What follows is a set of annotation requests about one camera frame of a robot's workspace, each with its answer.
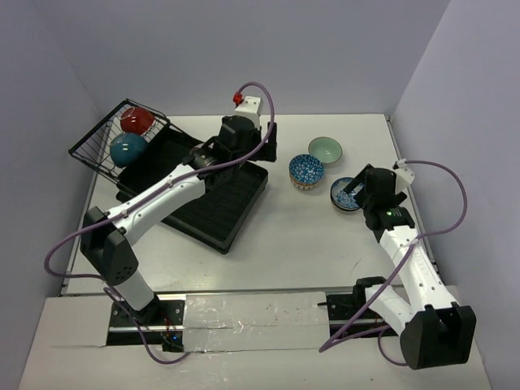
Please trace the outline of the blue triangle patterned bowl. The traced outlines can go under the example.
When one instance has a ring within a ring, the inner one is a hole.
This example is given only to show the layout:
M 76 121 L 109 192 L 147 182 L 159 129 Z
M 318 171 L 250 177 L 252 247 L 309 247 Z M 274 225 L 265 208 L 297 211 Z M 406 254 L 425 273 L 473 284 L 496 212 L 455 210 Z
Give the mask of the blue triangle patterned bowl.
M 298 154 L 288 165 L 290 180 L 301 184 L 319 183 L 324 177 L 324 166 L 310 154 Z

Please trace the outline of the white bowl orange rim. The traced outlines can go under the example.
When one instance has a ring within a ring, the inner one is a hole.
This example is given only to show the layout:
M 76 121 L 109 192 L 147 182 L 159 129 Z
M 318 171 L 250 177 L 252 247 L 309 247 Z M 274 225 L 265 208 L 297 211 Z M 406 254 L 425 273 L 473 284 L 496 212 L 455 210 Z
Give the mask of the white bowl orange rim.
M 292 182 L 292 185 L 298 189 L 298 190 L 301 190 L 301 191 L 310 191 L 310 190 L 314 190 L 316 188 L 319 187 L 319 183 L 314 183 L 314 184 L 301 184 L 301 183 L 298 183 L 296 181 L 293 181 Z

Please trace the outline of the red floral bowl white inside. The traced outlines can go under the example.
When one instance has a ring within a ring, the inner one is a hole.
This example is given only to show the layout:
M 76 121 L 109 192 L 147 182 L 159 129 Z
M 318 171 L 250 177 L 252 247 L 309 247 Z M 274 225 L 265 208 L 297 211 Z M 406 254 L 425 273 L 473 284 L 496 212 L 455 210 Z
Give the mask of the red floral bowl white inside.
M 132 106 L 121 115 L 120 126 L 123 132 L 141 136 L 150 129 L 154 121 L 151 112 L 139 106 Z

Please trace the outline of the teal bowl tan inside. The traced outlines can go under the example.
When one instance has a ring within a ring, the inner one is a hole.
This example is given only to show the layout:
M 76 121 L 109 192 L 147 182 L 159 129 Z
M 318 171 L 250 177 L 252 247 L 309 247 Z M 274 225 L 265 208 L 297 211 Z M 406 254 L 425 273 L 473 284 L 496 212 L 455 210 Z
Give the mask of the teal bowl tan inside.
M 122 132 L 110 143 L 110 158 L 117 167 L 126 167 L 147 149 L 148 142 L 135 133 Z

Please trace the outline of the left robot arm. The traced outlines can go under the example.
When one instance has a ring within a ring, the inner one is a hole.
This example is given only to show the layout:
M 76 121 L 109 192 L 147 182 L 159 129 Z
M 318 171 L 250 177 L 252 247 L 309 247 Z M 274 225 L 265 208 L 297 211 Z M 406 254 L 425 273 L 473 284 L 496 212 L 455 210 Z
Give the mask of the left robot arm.
M 228 182 L 246 161 L 275 161 L 276 127 L 270 121 L 261 135 L 250 119 L 225 116 L 219 134 L 192 148 L 158 183 L 108 211 L 86 212 L 80 251 L 138 323 L 153 322 L 162 309 L 132 247 L 172 212 Z

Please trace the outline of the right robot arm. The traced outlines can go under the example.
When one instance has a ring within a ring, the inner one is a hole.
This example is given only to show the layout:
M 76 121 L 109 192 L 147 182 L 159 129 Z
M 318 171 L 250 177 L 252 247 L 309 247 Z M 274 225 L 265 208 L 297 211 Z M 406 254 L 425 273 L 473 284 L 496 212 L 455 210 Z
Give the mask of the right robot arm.
M 388 278 L 358 279 L 354 316 L 377 314 L 398 335 L 405 364 L 412 370 L 468 362 L 476 315 L 461 305 L 435 271 L 410 212 L 402 206 L 414 173 L 405 161 L 390 169 L 366 165 L 345 187 L 354 194 L 365 223 L 389 256 Z

